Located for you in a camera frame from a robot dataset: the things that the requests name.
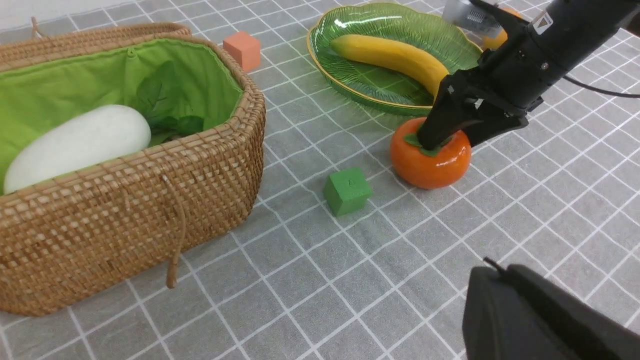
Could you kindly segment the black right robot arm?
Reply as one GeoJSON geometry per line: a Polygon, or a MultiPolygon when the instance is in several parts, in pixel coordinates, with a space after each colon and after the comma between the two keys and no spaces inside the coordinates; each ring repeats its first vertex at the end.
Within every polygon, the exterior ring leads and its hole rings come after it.
{"type": "Polygon", "coordinates": [[[625,27],[639,13],[639,2],[553,0],[528,22],[483,0],[455,0],[446,5],[443,18],[471,30],[467,15],[473,10],[496,20],[507,40],[496,50],[485,50],[476,67],[443,78],[417,132],[426,150],[456,132],[474,147],[525,128],[542,94],[625,27]]]}

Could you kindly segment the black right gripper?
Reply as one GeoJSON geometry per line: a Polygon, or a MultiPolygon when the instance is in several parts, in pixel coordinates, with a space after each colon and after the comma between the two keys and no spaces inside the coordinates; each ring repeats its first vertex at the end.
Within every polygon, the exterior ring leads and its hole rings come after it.
{"type": "Polygon", "coordinates": [[[528,30],[484,52],[476,67],[457,70],[441,82],[438,97],[416,133],[425,150],[462,130],[471,147],[525,128],[526,114],[542,101],[566,70],[528,30]]]}

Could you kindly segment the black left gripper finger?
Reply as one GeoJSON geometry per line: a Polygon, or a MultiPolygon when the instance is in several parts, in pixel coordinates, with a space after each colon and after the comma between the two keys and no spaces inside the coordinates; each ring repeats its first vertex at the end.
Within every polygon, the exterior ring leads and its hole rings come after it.
{"type": "Polygon", "coordinates": [[[485,257],[462,317],[469,360],[637,360],[640,337],[522,264],[485,257]]]}

